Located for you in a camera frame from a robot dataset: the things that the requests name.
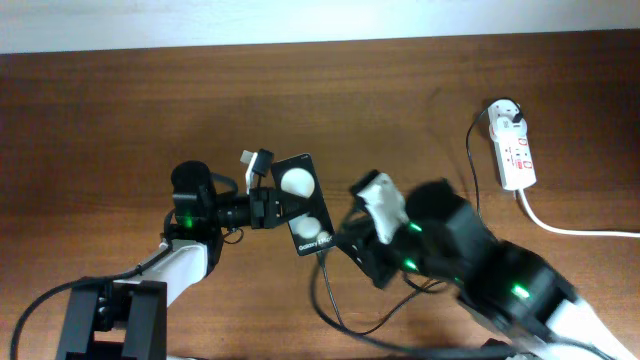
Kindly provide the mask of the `black Galaxy smartphone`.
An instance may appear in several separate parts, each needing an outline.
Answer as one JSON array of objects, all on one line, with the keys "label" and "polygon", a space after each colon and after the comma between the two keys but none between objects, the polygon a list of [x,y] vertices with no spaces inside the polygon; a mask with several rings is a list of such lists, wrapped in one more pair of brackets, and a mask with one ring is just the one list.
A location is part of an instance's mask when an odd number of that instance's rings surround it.
[{"label": "black Galaxy smartphone", "polygon": [[335,245],[335,230],[319,179],[309,153],[299,154],[271,165],[276,188],[285,199],[281,209],[286,217],[295,250],[308,256]]}]

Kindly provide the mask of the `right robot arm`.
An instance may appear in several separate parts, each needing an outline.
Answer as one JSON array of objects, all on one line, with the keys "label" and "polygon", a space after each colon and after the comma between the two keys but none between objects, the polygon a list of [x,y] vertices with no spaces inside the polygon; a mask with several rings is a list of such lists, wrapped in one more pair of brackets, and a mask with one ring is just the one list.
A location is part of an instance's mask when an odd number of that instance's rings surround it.
[{"label": "right robot arm", "polygon": [[339,248],[379,289],[399,272],[457,287],[484,327],[541,359],[630,359],[577,289],[543,257],[497,239],[446,180],[403,196],[379,173],[351,187]]}]

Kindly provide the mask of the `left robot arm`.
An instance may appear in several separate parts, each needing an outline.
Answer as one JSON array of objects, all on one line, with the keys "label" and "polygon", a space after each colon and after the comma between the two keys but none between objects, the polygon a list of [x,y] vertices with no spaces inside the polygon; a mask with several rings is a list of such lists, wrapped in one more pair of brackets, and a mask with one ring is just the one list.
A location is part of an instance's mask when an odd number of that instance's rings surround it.
[{"label": "left robot arm", "polygon": [[81,277],[61,285],[68,291],[58,359],[163,360],[169,306],[218,265],[230,232],[273,229],[300,213],[306,198],[281,187],[233,186],[196,160],[170,175],[173,208],[165,215],[159,243],[127,270]]}]

